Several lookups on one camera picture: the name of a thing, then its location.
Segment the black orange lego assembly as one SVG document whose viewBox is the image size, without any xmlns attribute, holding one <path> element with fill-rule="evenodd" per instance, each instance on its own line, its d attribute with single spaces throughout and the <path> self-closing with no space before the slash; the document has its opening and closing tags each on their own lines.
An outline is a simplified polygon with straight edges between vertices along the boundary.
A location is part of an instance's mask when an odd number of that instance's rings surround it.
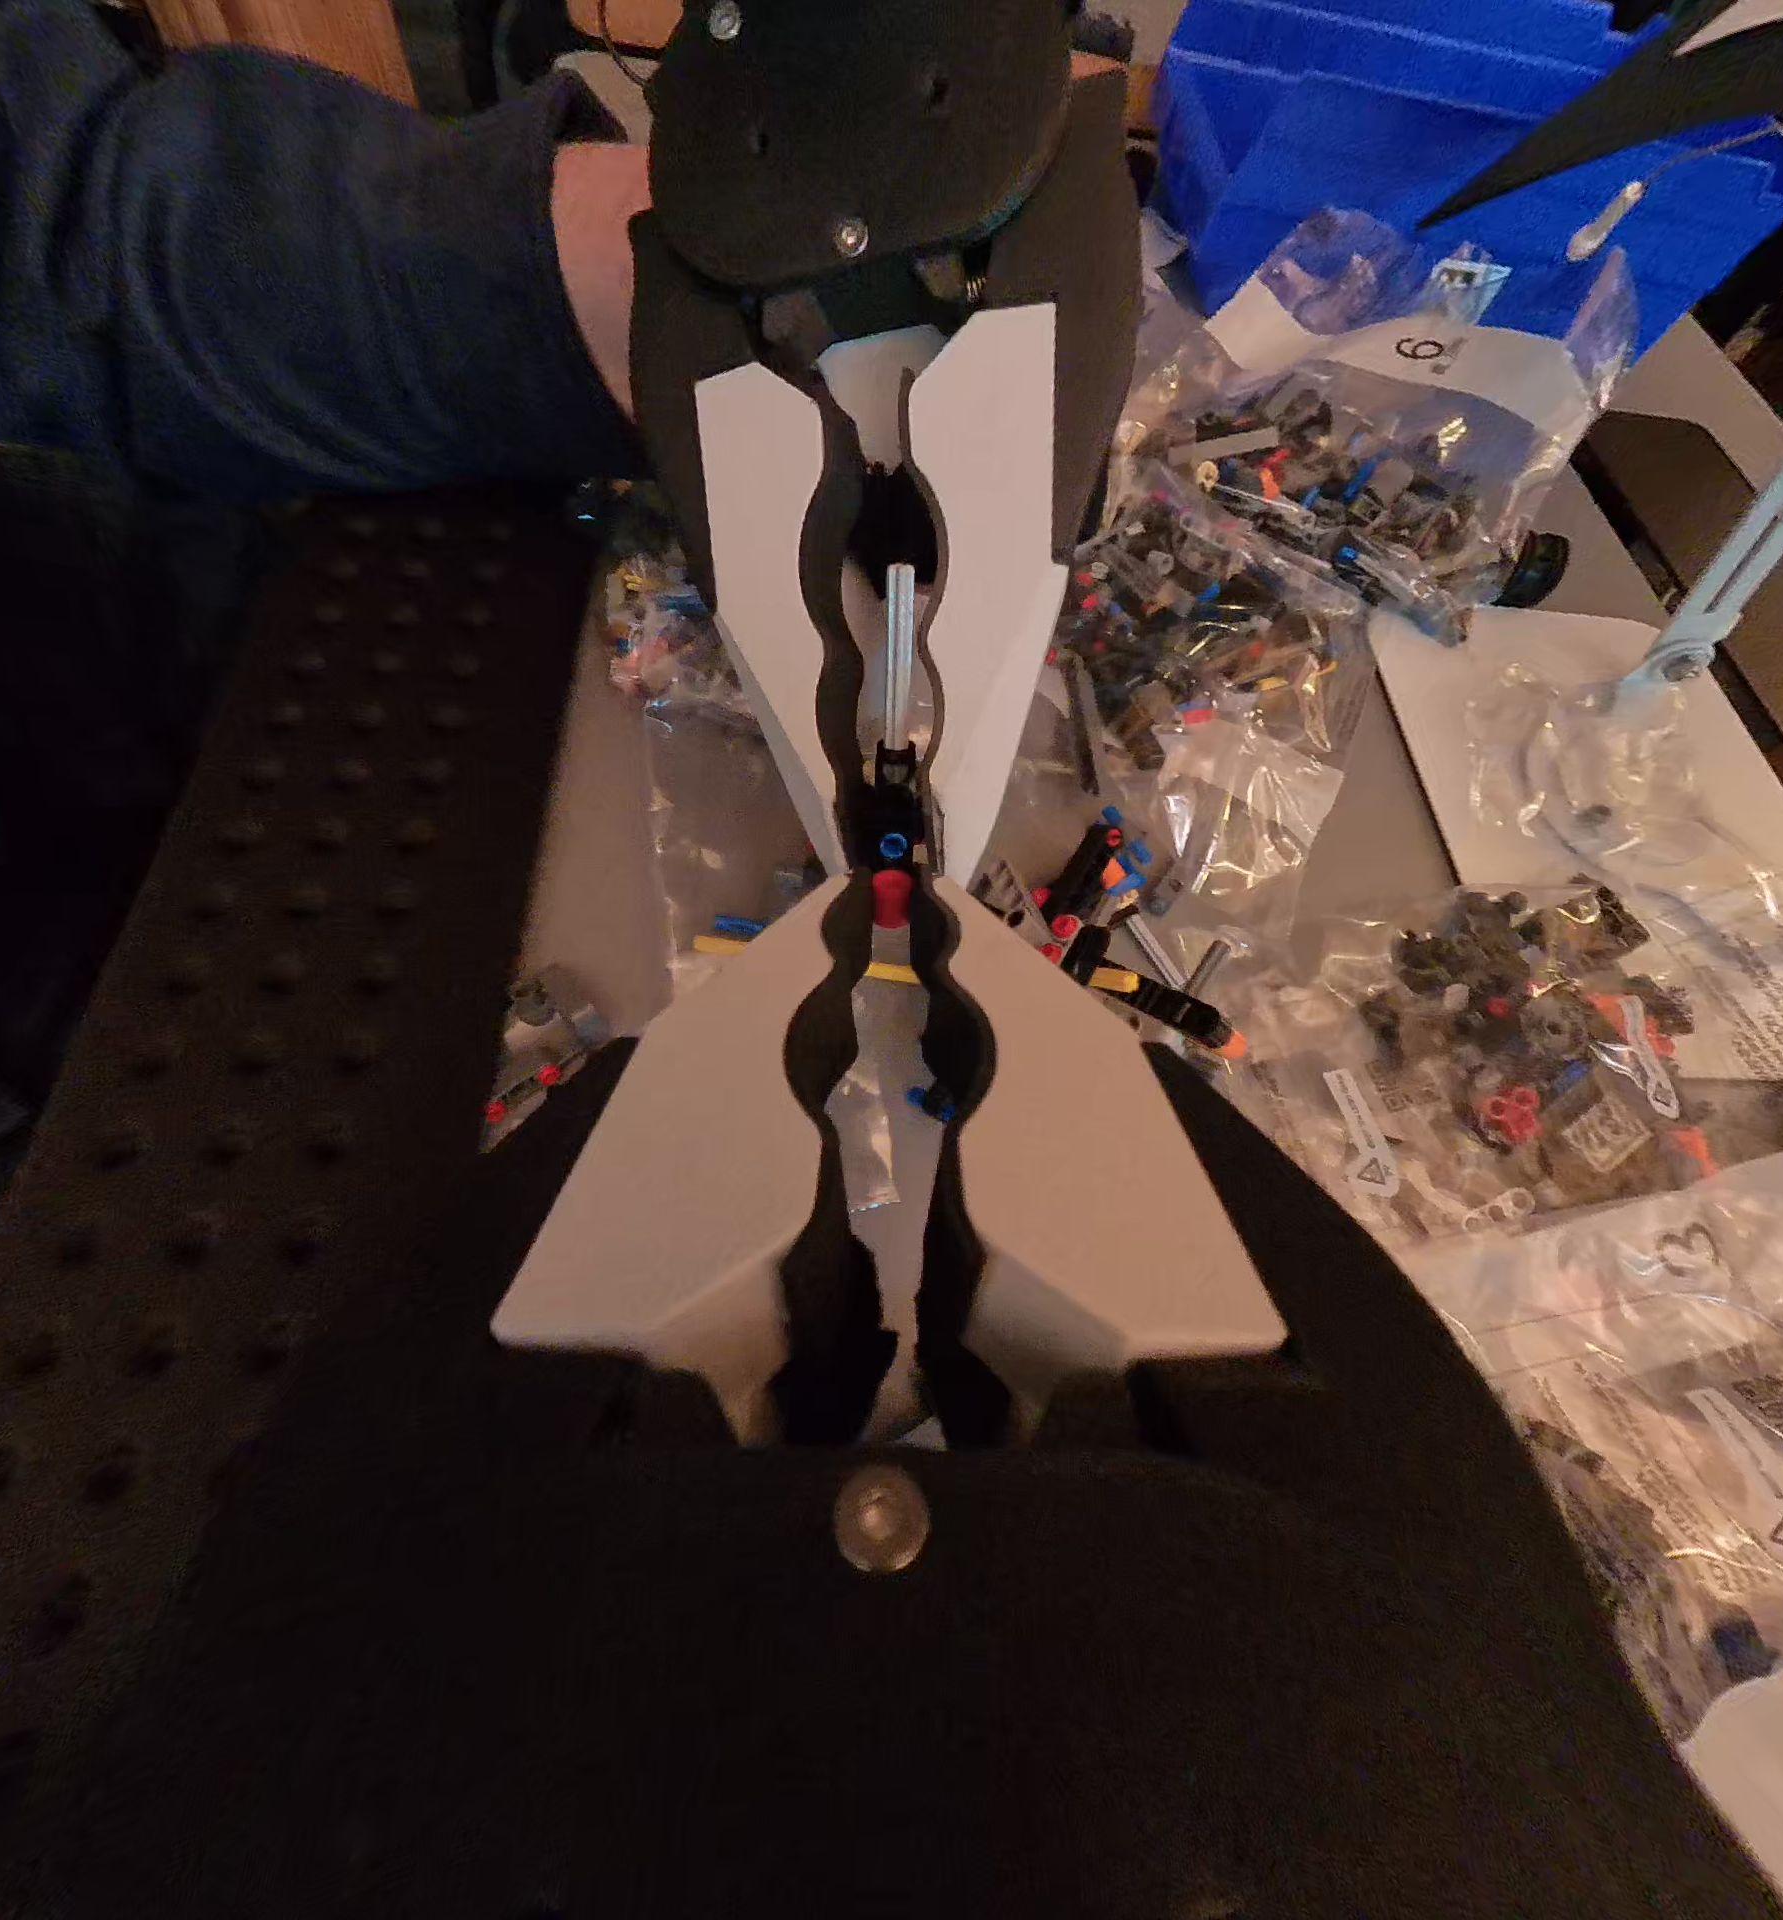
<svg viewBox="0 0 1783 1920">
<path fill-rule="evenodd" d="M 1204 993 L 1224 949 L 1215 944 L 1191 976 L 1179 970 L 1145 910 L 1150 869 L 1145 839 L 1118 806 L 1105 806 L 1048 883 L 1030 883 L 1012 863 L 989 857 L 970 890 L 1109 1012 L 1161 1032 L 1191 1057 L 1244 1062 L 1245 1034 Z"/>
</svg>

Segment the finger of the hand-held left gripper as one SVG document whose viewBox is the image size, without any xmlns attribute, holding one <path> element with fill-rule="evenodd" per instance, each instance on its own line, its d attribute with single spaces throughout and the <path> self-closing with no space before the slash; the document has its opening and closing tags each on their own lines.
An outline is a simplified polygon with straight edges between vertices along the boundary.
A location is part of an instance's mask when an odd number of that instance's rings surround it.
<svg viewBox="0 0 1783 1920">
<path fill-rule="evenodd" d="M 905 395 L 905 460 L 936 535 L 918 631 L 932 860 L 981 870 L 1063 607 L 1052 548 L 1057 308 L 972 315 Z"/>
<path fill-rule="evenodd" d="M 811 396 L 761 364 L 704 378 L 693 396 L 718 626 L 816 857 L 842 874 L 834 768 L 818 729 L 827 643 L 801 578 L 825 420 Z"/>
</svg>

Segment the yellow lego axle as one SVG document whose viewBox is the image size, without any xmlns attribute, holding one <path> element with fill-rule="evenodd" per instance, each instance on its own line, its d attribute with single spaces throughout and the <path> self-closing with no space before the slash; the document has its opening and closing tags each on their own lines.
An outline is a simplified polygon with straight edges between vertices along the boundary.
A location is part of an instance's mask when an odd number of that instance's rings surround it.
<svg viewBox="0 0 1783 1920">
<path fill-rule="evenodd" d="M 731 954 L 747 951 L 754 944 L 756 944 L 754 940 L 744 939 L 740 934 L 735 937 L 735 934 L 722 934 L 722 932 L 701 932 L 690 940 L 690 949 L 695 952 L 708 954 L 708 956 L 731 956 Z M 884 983 L 911 985 L 911 988 L 923 985 L 914 966 L 905 965 L 905 962 L 889 962 L 889 961 L 870 962 L 864 978 L 878 979 Z"/>
</svg>

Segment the white shelf bracket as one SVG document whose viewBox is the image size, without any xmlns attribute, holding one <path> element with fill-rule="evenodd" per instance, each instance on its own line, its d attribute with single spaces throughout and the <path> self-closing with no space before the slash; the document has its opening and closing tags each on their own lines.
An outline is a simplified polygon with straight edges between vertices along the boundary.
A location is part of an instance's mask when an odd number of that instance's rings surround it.
<svg viewBox="0 0 1783 1920">
<path fill-rule="evenodd" d="M 1748 604 L 1783 563 L 1783 464 L 1757 489 L 1713 558 L 1679 600 L 1647 653 L 1625 675 L 1627 691 L 1695 680 L 1738 629 Z"/>
</svg>

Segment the clear bag over white base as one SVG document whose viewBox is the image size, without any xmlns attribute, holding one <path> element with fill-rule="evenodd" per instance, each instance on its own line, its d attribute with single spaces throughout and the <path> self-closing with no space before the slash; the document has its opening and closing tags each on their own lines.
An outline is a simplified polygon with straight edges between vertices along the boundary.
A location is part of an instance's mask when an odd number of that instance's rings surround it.
<svg viewBox="0 0 1783 1920">
<path fill-rule="evenodd" d="M 1705 656 L 1505 650 L 1470 697 L 1470 806 L 1677 934 L 1783 962 L 1783 770 Z"/>
</svg>

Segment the full clear lego parts bag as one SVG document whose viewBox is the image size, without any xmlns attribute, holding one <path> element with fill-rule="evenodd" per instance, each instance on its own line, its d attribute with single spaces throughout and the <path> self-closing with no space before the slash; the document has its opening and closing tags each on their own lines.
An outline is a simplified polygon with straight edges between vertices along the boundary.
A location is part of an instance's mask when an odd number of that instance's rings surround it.
<svg viewBox="0 0 1783 1920">
<path fill-rule="evenodd" d="M 1454 646 L 1630 370 L 1639 315 L 1607 244 L 1557 291 L 1554 330 L 1496 318 L 1511 269 L 1488 253 L 1426 254 L 1371 213 L 1310 213 L 1142 376 L 1118 450 L 1126 479 L 1168 468 Z"/>
</svg>

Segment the blue plastic bin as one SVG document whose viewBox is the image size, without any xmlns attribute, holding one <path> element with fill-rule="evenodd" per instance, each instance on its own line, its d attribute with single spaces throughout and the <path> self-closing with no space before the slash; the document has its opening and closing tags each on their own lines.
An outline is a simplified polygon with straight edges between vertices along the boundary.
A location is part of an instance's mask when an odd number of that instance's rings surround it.
<svg viewBox="0 0 1783 1920">
<path fill-rule="evenodd" d="M 1609 76 L 1653 28 L 1621 34 L 1585 2 L 1191 2 L 1154 86 L 1157 199 L 1187 240 L 1206 308 L 1323 207 L 1405 238 L 1452 191 Z M 1783 131 L 1721 126 L 1593 160 L 1426 234 L 1511 269 L 1496 318 L 1554 330 L 1575 230 L 1625 184 L 1609 231 L 1638 293 L 1645 350 L 1783 224 Z"/>
</svg>

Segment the person's left hand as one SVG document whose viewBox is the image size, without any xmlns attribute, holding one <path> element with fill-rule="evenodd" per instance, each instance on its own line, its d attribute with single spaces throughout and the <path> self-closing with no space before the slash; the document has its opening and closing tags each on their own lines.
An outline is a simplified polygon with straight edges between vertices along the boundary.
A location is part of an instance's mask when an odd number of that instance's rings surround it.
<svg viewBox="0 0 1783 1920">
<path fill-rule="evenodd" d="M 609 396 L 628 417 L 638 256 L 632 221 L 650 211 L 647 147 L 562 144 L 550 169 L 550 228 L 570 315 Z"/>
</svg>

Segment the small lego subassembly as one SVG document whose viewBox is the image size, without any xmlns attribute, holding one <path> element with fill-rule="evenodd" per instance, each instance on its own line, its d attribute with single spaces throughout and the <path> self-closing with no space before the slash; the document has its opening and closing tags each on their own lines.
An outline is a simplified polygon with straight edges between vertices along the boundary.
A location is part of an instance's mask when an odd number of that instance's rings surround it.
<svg viewBox="0 0 1783 1920">
<path fill-rule="evenodd" d="M 866 877 L 875 931 L 905 931 L 926 851 L 923 756 L 878 743 L 864 778 L 847 789 L 842 823 L 849 873 Z"/>
</svg>

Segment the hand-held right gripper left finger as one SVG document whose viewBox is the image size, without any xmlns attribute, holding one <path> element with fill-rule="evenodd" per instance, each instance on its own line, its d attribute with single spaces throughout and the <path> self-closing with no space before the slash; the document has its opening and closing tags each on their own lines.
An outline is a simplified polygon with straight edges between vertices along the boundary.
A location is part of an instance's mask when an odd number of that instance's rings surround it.
<svg viewBox="0 0 1783 1920">
<path fill-rule="evenodd" d="M 632 1048 L 494 1334 L 708 1383 L 734 1435 L 864 1438 L 898 1336 L 830 1100 L 858 1057 L 874 884 L 836 877 Z"/>
</svg>

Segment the grey lego axle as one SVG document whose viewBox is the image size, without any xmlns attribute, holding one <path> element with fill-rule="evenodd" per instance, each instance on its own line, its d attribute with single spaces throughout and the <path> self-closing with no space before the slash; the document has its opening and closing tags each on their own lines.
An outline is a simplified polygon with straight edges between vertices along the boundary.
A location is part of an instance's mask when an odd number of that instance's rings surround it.
<svg viewBox="0 0 1783 1920">
<path fill-rule="evenodd" d="M 911 697 L 918 636 L 918 578 L 911 563 L 886 569 L 886 655 L 880 750 L 911 753 Z"/>
</svg>

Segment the clear bag black orange parts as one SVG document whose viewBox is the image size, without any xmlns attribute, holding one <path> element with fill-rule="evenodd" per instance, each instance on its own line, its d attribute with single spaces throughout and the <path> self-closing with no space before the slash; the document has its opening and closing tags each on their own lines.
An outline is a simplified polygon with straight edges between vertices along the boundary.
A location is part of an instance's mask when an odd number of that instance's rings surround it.
<svg viewBox="0 0 1783 1920">
<path fill-rule="evenodd" d="M 1254 965 L 1226 1091 L 1386 1247 L 1783 1154 L 1783 927 L 1594 874 L 1323 922 Z"/>
</svg>

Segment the grey black lego connectors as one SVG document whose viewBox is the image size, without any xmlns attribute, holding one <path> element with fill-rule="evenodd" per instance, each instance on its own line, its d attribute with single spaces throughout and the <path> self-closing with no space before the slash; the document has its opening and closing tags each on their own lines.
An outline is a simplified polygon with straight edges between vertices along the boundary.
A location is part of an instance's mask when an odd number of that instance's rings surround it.
<svg viewBox="0 0 1783 1920">
<path fill-rule="evenodd" d="M 612 1022 L 563 962 L 543 962 L 515 979 L 478 1149 L 495 1149 L 612 1039 Z"/>
</svg>

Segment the small bag red blue parts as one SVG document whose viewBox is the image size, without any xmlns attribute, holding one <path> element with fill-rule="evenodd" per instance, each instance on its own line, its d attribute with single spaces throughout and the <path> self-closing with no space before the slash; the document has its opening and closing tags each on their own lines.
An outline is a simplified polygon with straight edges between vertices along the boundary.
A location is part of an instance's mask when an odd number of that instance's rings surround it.
<svg viewBox="0 0 1783 1920">
<path fill-rule="evenodd" d="M 585 484 L 578 526 L 600 535 L 600 626 L 609 678 L 652 719 L 756 734 L 758 714 L 690 574 L 664 493 L 623 479 Z"/>
</svg>

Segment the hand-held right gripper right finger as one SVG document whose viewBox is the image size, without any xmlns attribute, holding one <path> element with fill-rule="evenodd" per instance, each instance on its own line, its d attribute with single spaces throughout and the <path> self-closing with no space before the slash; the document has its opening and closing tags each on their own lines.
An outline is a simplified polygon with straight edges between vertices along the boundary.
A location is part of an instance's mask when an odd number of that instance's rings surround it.
<svg viewBox="0 0 1783 1920">
<path fill-rule="evenodd" d="M 1277 1353 L 1289 1324 L 1134 1028 L 949 877 L 913 904 L 913 961 L 949 1109 L 914 1342 L 944 1443 L 1000 1445 L 1070 1380 Z"/>
</svg>

